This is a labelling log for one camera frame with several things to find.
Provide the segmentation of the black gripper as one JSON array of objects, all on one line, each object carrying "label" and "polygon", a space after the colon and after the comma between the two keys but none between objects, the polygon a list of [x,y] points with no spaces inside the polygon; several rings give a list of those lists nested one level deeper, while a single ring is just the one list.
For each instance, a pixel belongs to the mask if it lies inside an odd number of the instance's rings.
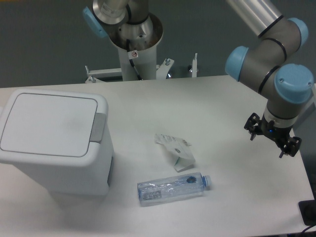
[{"label": "black gripper", "polygon": [[292,126],[278,127],[272,120],[267,122],[264,116],[260,118],[256,113],[253,113],[246,121],[244,129],[250,134],[250,140],[253,141],[256,135],[264,135],[274,141],[281,149],[279,158],[284,155],[294,157],[302,143],[300,137],[290,137],[289,133]]}]

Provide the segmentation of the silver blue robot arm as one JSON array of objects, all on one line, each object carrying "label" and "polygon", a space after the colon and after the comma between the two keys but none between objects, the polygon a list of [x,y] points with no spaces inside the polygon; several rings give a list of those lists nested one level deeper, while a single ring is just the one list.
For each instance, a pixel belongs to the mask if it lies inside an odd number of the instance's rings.
[{"label": "silver blue robot arm", "polygon": [[[244,128],[251,137],[274,141],[282,156],[295,156],[302,140],[289,133],[311,96],[314,77],[286,60],[306,42],[308,28],[285,18],[269,0],[231,0],[229,5],[261,41],[255,49],[237,47],[225,64],[228,75],[267,99],[264,114],[252,114]],[[95,0],[82,14],[95,35],[109,37],[118,49],[124,80],[167,78],[172,61],[157,65],[163,28],[146,0]]]}]

